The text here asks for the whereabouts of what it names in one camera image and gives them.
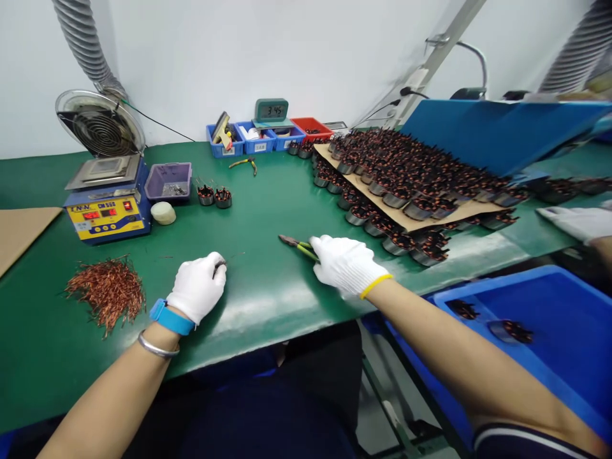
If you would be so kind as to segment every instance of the purple plastic bin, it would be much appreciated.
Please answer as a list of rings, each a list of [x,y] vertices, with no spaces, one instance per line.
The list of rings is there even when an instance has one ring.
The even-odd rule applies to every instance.
[[[189,201],[191,163],[153,164],[145,184],[145,193],[152,202]]]

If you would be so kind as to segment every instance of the digital clock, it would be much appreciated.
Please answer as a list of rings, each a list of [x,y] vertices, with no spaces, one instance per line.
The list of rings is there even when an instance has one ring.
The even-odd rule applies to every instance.
[[[257,99],[255,120],[260,123],[282,122],[287,119],[289,102],[285,99]]]

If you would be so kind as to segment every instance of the silver bangle bracelet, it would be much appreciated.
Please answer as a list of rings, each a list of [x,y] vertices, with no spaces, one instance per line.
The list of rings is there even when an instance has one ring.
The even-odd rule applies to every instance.
[[[165,351],[164,349],[160,349],[156,346],[153,346],[149,341],[145,340],[145,337],[142,335],[144,332],[145,331],[143,330],[138,335],[138,342],[140,343],[142,347],[144,347],[150,353],[163,357],[163,358],[173,358],[175,355],[179,353],[180,347],[178,345],[177,345],[176,351]]]

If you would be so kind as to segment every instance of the small parts bin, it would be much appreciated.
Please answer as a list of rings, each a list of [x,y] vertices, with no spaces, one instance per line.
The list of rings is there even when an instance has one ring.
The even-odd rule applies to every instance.
[[[333,132],[318,122],[315,118],[291,118],[291,122],[306,134],[306,140],[312,142],[316,138],[329,139]],[[308,131],[319,131],[316,134],[308,134]]]
[[[251,121],[243,121],[237,122],[235,126],[238,136],[240,136],[240,139],[244,142],[244,154],[270,153],[274,148],[277,137],[271,129],[261,130],[261,134],[267,135],[268,138],[247,140],[242,134],[240,126],[248,132],[249,129],[254,128],[255,125]]]
[[[212,133],[215,130],[215,125],[209,124],[206,126],[206,137],[210,142],[212,155],[216,158],[242,156],[244,154],[244,141],[240,136],[240,132],[238,132],[238,128],[232,123],[230,123],[229,126],[236,132],[236,138],[232,136],[232,144],[229,150],[226,150],[222,143],[212,143]]]
[[[154,203],[189,201],[191,163],[153,164],[145,183],[145,194]]]
[[[279,137],[278,135],[274,134],[274,137],[276,137],[276,141],[274,143],[274,150],[275,151],[287,151],[289,149],[289,144],[291,142],[297,142],[301,144],[304,138],[306,137],[306,133],[304,133],[297,126],[294,126],[291,128],[291,131],[289,132],[288,136]]]

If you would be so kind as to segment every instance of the person's forearm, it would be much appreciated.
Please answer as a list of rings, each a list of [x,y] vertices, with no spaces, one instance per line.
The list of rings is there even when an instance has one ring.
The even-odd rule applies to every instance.
[[[152,323],[144,337],[156,347],[173,351],[180,335]],[[169,363],[170,359],[135,342],[83,394],[38,457],[120,458],[153,402]]]
[[[367,295],[431,372],[466,408],[476,426],[511,421],[593,454],[601,439],[510,356],[441,309],[384,280]]]
[[[593,239],[590,245],[597,251],[608,270],[608,276],[612,278],[612,236]]]

